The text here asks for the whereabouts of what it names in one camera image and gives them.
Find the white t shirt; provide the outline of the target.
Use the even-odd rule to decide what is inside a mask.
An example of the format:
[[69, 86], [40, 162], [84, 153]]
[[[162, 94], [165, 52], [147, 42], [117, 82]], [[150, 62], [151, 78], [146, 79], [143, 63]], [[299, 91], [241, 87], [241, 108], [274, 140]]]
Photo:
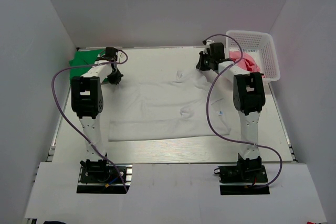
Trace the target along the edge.
[[224, 98], [198, 70], [181, 71], [169, 81], [128, 81], [115, 88], [108, 140], [144, 141], [221, 135], [231, 128]]

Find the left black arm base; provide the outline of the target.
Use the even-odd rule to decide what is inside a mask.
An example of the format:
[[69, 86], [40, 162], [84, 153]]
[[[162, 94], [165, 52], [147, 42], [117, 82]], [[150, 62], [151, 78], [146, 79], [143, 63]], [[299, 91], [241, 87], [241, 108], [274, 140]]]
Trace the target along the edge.
[[105, 172], [94, 172], [81, 166], [77, 183], [77, 194], [126, 194], [122, 180], [112, 165], [107, 165]]

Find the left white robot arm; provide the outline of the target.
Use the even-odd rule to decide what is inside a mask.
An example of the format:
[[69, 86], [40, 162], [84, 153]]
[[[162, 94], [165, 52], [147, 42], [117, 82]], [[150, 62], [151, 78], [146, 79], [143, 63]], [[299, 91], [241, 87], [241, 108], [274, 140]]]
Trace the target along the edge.
[[86, 141], [87, 159], [98, 161], [99, 154], [107, 156], [104, 150], [101, 129], [100, 113], [103, 110], [103, 94], [101, 84], [108, 80], [117, 85], [123, 75], [115, 62], [118, 60], [119, 49], [107, 47], [87, 72], [71, 78], [71, 108], [76, 113], [82, 126]]

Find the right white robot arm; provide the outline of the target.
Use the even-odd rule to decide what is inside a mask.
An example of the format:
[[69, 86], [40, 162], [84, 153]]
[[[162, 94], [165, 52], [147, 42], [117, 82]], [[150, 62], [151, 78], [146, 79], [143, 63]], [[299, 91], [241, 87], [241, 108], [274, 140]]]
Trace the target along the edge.
[[233, 103], [240, 119], [240, 140], [236, 142], [242, 145], [238, 159], [260, 163], [258, 123], [266, 103], [263, 76], [259, 70], [243, 67], [245, 59], [241, 47], [231, 52], [234, 57], [226, 57], [223, 43], [208, 40], [203, 44], [205, 49], [199, 53], [196, 69], [213, 71], [233, 84]]

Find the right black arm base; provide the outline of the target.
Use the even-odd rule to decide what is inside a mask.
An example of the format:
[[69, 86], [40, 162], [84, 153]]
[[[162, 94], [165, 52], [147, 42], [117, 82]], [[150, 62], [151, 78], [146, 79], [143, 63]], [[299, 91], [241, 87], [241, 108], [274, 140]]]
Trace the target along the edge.
[[219, 177], [221, 196], [269, 195], [270, 189], [265, 166], [252, 172], [241, 173], [237, 165], [224, 165], [214, 169]]

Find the green folded t shirt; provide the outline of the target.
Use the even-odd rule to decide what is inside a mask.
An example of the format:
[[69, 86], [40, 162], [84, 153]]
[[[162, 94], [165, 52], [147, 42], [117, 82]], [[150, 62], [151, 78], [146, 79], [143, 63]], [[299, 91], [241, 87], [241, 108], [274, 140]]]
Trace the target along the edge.
[[[98, 54], [102, 52], [102, 49], [77, 51], [73, 60], [69, 61], [70, 66], [84, 66], [92, 65], [98, 58]], [[74, 68], [70, 70], [70, 82], [73, 77], [78, 77], [90, 70], [91, 67]]]

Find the pink t shirt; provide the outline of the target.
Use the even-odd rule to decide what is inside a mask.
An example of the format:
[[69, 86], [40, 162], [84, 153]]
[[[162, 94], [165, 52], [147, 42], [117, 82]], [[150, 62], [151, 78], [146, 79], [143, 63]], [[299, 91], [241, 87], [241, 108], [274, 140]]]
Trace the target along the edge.
[[260, 72], [261, 69], [259, 65], [255, 62], [255, 60], [247, 53], [243, 53], [241, 58], [241, 52], [240, 51], [230, 51], [229, 52], [229, 58], [235, 63], [233, 67], [230, 68], [230, 72], [233, 73], [233, 75], [236, 74], [249, 74], [251, 72]]

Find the white plastic basket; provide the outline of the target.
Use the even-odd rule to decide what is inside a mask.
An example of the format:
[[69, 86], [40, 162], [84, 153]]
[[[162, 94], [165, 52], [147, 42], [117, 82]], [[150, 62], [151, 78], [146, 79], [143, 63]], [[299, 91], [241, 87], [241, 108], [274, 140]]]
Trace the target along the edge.
[[273, 38], [268, 33], [245, 30], [229, 30], [225, 40], [225, 52], [239, 51], [249, 54], [264, 75], [263, 82], [280, 79], [280, 70]]

